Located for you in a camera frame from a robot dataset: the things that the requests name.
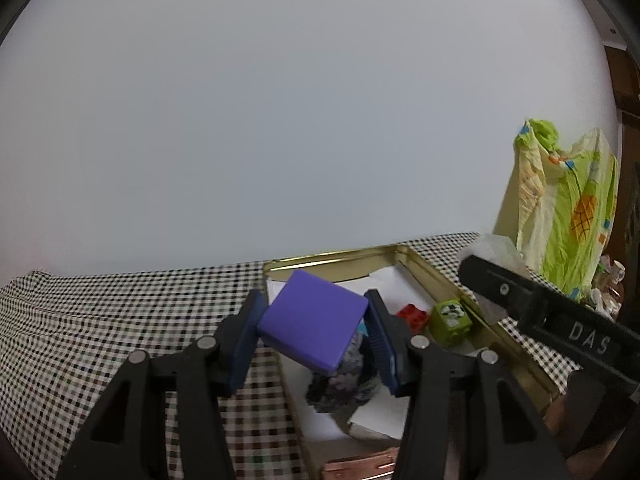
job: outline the purple cube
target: purple cube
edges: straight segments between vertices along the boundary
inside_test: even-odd
[[[323,374],[333,374],[369,301],[295,270],[258,324],[265,345]]]

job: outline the white paper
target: white paper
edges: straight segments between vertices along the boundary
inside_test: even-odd
[[[382,301],[392,314],[397,314],[408,303],[431,313],[436,301],[424,290],[403,265],[383,267],[369,275],[375,282]]]
[[[400,440],[408,409],[409,397],[398,399],[381,388],[373,399],[351,415],[349,422]]]
[[[269,301],[269,304],[273,303],[273,300],[278,297],[278,294],[286,284],[287,282],[276,282],[271,278],[267,280],[267,300]]]

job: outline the plastic bag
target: plastic bag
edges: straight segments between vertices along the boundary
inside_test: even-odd
[[[487,260],[505,269],[515,272],[529,279],[529,269],[524,263],[524,259],[516,249],[510,238],[499,235],[481,235],[471,245],[465,247],[458,254],[458,261],[462,262],[471,255]],[[484,320],[492,325],[507,317],[507,311],[503,307],[496,305],[487,298],[476,294],[476,300],[484,315]]]

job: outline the checkered tablecloth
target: checkered tablecloth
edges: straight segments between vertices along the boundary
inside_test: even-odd
[[[477,234],[407,242],[457,283],[456,255]],[[0,289],[0,428],[27,467],[51,480],[78,428],[127,355],[179,351],[215,331],[259,286],[262,262],[105,276],[34,271]],[[503,326],[561,390],[576,366]],[[182,478],[176,399],[166,400],[171,478]],[[308,478],[273,351],[258,348],[244,388],[221,400],[239,478]]]

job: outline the white wall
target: white wall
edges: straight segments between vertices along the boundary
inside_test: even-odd
[[[490,231],[526,116],[616,145],[580,0],[33,0],[0,47],[0,280]]]

